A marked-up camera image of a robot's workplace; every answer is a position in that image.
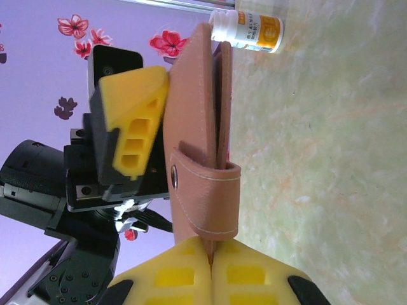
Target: bottle label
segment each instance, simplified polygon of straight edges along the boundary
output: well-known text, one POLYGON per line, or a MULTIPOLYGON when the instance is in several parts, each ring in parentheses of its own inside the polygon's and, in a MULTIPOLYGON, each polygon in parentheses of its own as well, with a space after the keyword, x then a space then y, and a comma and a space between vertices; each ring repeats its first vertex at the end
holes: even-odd
POLYGON ((281 30, 278 18, 239 11, 235 36, 239 46, 236 47, 271 52, 281 40, 281 30))

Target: leather strap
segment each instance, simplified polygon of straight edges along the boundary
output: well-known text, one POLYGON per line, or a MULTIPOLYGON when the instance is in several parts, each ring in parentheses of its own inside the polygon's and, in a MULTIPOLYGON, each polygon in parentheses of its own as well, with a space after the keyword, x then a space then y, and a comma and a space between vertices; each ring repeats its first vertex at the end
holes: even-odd
POLYGON ((226 170, 204 167, 174 149, 169 166, 176 171, 172 192, 189 225, 205 240, 222 241, 237 235, 240 167, 227 162, 226 170))

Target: metal snap button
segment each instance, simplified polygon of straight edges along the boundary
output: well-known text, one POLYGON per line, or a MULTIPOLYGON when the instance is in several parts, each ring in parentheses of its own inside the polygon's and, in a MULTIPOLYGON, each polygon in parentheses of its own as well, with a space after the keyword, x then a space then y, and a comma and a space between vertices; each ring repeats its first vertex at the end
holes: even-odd
POLYGON ((178 188, 178 173, 175 165, 171 166, 171 183, 174 189, 178 188))

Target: purple wall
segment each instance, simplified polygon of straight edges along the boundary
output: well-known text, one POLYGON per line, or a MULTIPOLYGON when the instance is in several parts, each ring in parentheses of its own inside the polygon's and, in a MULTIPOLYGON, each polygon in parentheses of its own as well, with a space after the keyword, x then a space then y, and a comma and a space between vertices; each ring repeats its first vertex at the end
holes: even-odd
MULTIPOLYGON (((62 35, 58 18, 78 14, 91 28, 104 29, 113 46, 138 51, 145 66, 170 65, 149 40, 163 30, 187 38, 208 15, 188 13, 114 0, 2 0, 0 1, 0 165, 21 141, 32 139, 63 149, 70 128, 80 128, 88 111, 87 61, 75 54, 74 38, 62 35), (78 106, 69 120, 54 115, 60 97, 72 97, 78 106)), ((170 218, 168 201, 152 208, 170 218)), ((0 216, 0 296, 57 240, 33 227, 0 216)), ((132 268, 174 244, 172 235, 152 229, 136 241, 122 239, 117 272, 132 268)))

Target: green marble surface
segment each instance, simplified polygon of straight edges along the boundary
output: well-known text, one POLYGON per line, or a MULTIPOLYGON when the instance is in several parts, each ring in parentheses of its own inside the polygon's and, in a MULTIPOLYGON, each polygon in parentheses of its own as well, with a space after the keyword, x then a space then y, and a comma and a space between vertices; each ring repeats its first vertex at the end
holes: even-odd
POLYGON ((407 1, 241 0, 276 54, 235 50, 238 239, 334 304, 407 304, 407 1))

